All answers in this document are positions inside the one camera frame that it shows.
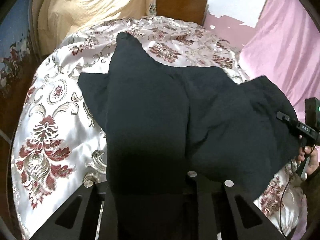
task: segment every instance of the beige cloth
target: beige cloth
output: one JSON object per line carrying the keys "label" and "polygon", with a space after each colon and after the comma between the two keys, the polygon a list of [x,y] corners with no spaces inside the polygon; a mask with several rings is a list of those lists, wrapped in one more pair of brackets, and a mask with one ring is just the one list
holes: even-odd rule
{"label": "beige cloth", "polygon": [[69,34],[106,20],[149,15],[153,0],[44,0],[38,35],[42,55],[52,53]]}

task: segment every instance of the black cloth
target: black cloth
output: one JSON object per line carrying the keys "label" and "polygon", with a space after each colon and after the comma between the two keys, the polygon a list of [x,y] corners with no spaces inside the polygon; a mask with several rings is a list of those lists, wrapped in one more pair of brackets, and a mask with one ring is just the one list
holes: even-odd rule
{"label": "black cloth", "polygon": [[295,111],[265,76],[237,85],[218,67],[163,65],[119,33],[108,74],[81,73],[78,84],[106,133],[119,221],[136,236],[152,228],[139,239],[170,231],[188,170],[230,179],[253,201],[298,155],[298,138],[276,119],[277,111],[296,118]]}

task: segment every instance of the wooden board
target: wooden board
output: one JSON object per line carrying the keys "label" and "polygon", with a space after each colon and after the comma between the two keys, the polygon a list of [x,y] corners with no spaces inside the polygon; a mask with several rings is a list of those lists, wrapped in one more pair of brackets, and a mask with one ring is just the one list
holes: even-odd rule
{"label": "wooden board", "polygon": [[203,25],[207,0],[156,0],[158,16]]}

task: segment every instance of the triangular cutout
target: triangular cutout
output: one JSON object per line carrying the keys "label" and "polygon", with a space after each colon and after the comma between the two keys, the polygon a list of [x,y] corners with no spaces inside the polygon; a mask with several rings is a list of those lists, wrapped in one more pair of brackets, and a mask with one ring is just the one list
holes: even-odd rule
{"label": "triangular cutout", "polygon": [[63,213],[58,217],[55,224],[62,226],[64,228],[71,229],[75,223],[80,204],[82,202],[82,197],[77,196],[72,203],[63,211]]}
{"label": "triangular cutout", "polygon": [[236,195],[235,200],[244,228],[248,229],[262,224],[261,218],[240,195]]}

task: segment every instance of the silver screw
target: silver screw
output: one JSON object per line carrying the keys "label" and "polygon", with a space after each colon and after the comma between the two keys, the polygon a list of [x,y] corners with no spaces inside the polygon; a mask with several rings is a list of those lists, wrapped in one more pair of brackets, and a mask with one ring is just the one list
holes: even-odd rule
{"label": "silver screw", "polygon": [[91,186],[93,185],[93,181],[92,181],[92,180],[86,180],[86,181],[83,183],[83,185],[84,185],[85,187],[91,187]]}
{"label": "silver screw", "polygon": [[188,171],[188,176],[191,177],[191,178],[194,178],[197,176],[197,173],[195,171]]}
{"label": "silver screw", "polygon": [[227,187],[233,187],[234,183],[232,180],[228,179],[224,182],[224,185],[226,185]]}

